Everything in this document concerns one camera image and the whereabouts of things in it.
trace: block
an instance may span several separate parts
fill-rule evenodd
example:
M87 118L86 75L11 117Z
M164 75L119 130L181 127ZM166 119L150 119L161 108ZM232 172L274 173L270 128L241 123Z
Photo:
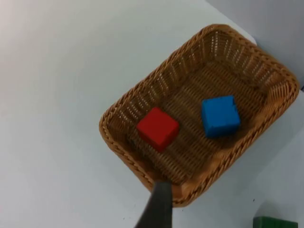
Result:
M162 152L179 133L179 123L158 107L153 108L136 128L140 137L158 152Z
M201 118L208 138L233 134L241 123L233 96L203 100Z
M298 223L260 216L253 219L253 228L298 228Z

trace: white table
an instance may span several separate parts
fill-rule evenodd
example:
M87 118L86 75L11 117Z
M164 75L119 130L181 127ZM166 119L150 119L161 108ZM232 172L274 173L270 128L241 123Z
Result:
M204 1L0 0L0 227L133 227L150 194L99 118L211 23L252 39ZM301 93L174 227L303 223L303 112Z

